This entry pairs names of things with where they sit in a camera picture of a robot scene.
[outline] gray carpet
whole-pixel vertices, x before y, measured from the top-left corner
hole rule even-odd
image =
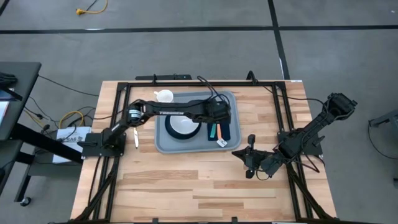
[[[267,1],[150,0],[110,1],[99,15],[75,15],[91,1],[10,0],[0,17],[1,29],[89,29],[175,26],[269,26]],[[98,1],[93,9],[101,9]],[[281,26],[398,24],[398,4],[385,0],[275,1]],[[343,92],[358,102],[347,121],[322,131],[326,172],[339,218],[396,223],[398,162],[380,156],[367,137],[368,120],[397,109],[398,30],[283,31],[291,79],[303,80],[308,97],[325,100]],[[38,61],[40,74],[90,93],[103,80],[133,80],[137,75],[189,73],[206,78],[281,79],[272,31],[140,34],[0,35],[0,60]],[[32,92],[53,119],[96,98],[39,79]],[[29,101],[27,106],[37,111]],[[312,115],[320,105],[310,103]],[[39,127],[26,115],[20,123]],[[379,149],[398,157],[389,125],[372,130]],[[13,199],[24,171],[16,164],[0,197],[0,223],[48,223],[69,219],[79,175],[34,177],[20,207]]]

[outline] white mug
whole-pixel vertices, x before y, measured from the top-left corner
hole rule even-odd
[[[160,92],[154,92],[156,95],[156,100],[161,103],[171,103],[173,102],[174,95],[170,90],[162,90]]]

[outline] yellow cable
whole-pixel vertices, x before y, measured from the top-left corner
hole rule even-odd
[[[31,115],[28,111],[26,111],[26,110],[24,110],[24,112],[25,112],[26,114],[28,114],[28,115],[30,116],[30,118],[32,118],[34,121],[36,121],[36,122],[38,123],[38,125],[40,125],[42,128],[44,127],[44,124],[43,124],[43,122],[41,122],[41,120],[35,118],[34,116],[32,116],[32,115]]]
[[[68,115],[70,115],[70,114],[75,114],[75,113],[77,113],[77,114],[79,114],[79,115],[81,116],[81,121],[80,121],[79,126],[81,126],[81,125],[83,124],[83,121],[84,121],[84,118],[85,118],[85,117],[83,116],[83,114],[82,114],[80,111],[71,111],[71,112],[65,114],[65,115],[61,118],[60,123],[59,123],[60,129],[62,128],[62,121],[63,121]]]
[[[82,15],[83,13],[99,14],[99,13],[105,11],[105,9],[106,9],[107,6],[108,6],[108,0],[105,0],[105,6],[104,6],[104,8],[101,9],[100,11],[86,11],[86,10],[84,10],[84,9],[76,9],[76,14],[77,14],[78,16],[79,16],[79,15]]]

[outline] gray tray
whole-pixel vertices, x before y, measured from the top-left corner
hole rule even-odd
[[[164,154],[183,153],[183,152],[209,152],[225,151],[236,149],[242,140],[241,127],[239,125],[238,109],[236,98],[231,91],[219,91],[224,94],[231,104],[231,124],[229,130],[231,139],[227,141],[225,147],[221,147],[216,141],[209,141],[207,138],[207,124],[203,123],[198,134],[186,140],[175,139],[170,136],[165,127],[166,116],[157,116],[155,119],[155,146],[156,149]],[[204,100],[211,96],[209,91],[174,93],[175,103],[186,103],[190,100]]]

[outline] wooden tabletop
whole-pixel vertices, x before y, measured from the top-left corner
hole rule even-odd
[[[103,82],[96,118],[111,115],[117,83]],[[288,96],[305,98],[303,83],[286,81],[286,87]],[[129,101],[138,98],[154,100],[153,92],[162,89],[164,87],[133,87]],[[207,88],[179,86],[167,89],[182,92]],[[277,144],[276,133],[279,130],[272,94],[263,87],[227,86],[216,89],[230,90],[236,97],[242,132],[242,143],[237,149],[244,149],[247,136],[255,134],[255,148],[271,150]],[[312,120],[306,101],[289,101],[296,128]],[[280,102],[284,113],[283,101]],[[100,133],[109,127],[109,122],[110,119],[95,120],[93,131]],[[288,127],[285,113],[284,122],[285,127]],[[155,118],[151,118],[145,125],[138,127],[139,149],[134,146],[132,129],[126,131],[126,150],[119,165],[112,222],[151,222],[156,217],[160,222],[229,222],[231,217],[252,222],[294,220],[285,166],[271,179],[260,181],[245,178],[243,162],[234,157],[231,151],[161,154],[154,146],[154,125]],[[309,164],[305,157],[302,160]],[[71,218],[77,217],[87,206],[96,161],[95,157],[84,161]],[[335,216],[325,168],[315,158],[313,161],[320,173],[304,168],[308,189],[325,211]],[[260,178],[265,178],[265,175],[260,174]],[[302,195],[298,189],[297,192],[300,210],[305,217]],[[100,218],[104,217],[107,196],[106,192]]]

